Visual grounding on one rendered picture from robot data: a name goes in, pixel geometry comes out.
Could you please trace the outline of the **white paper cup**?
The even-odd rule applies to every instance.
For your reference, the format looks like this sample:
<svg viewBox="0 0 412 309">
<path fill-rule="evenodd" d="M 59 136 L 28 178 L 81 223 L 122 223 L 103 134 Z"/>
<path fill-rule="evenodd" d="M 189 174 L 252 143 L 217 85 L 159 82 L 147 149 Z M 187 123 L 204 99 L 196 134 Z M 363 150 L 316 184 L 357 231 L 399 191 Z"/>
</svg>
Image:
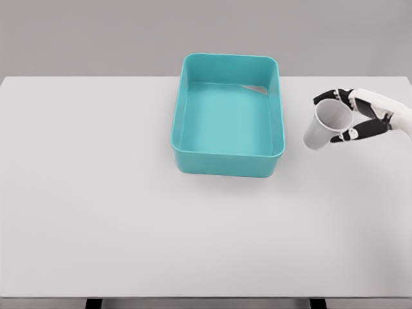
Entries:
<svg viewBox="0 0 412 309">
<path fill-rule="evenodd" d="M 335 99 L 322 100 L 315 105 L 303 142 L 309 149 L 319 150 L 334 136 L 348 130 L 352 123 L 353 113 L 346 104 Z"/>
</svg>

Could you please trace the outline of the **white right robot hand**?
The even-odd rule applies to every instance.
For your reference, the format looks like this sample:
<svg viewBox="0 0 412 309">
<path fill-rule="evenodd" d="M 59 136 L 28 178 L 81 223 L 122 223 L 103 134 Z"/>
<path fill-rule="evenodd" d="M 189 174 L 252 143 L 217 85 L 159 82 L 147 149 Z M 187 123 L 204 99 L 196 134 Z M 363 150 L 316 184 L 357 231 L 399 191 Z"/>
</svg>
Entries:
<svg viewBox="0 0 412 309">
<path fill-rule="evenodd" d="M 331 89 L 313 99 L 315 105 L 335 99 L 369 120 L 361 122 L 331 138 L 331 143 L 362 140 L 390 130 L 403 131 L 412 140 L 412 108 L 392 98 L 362 88 Z"/>
</svg>

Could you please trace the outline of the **teal plastic basket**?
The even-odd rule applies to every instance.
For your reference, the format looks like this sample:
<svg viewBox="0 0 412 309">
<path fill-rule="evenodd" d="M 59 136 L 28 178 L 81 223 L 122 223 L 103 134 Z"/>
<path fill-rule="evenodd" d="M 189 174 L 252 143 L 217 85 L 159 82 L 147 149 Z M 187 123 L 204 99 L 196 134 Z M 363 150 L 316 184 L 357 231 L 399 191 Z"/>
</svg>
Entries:
<svg viewBox="0 0 412 309">
<path fill-rule="evenodd" d="M 188 54 L 170 143 L 184 173 L 271 176 L 286 145 L 277 62 L 261 55 Z"/>
</svg>

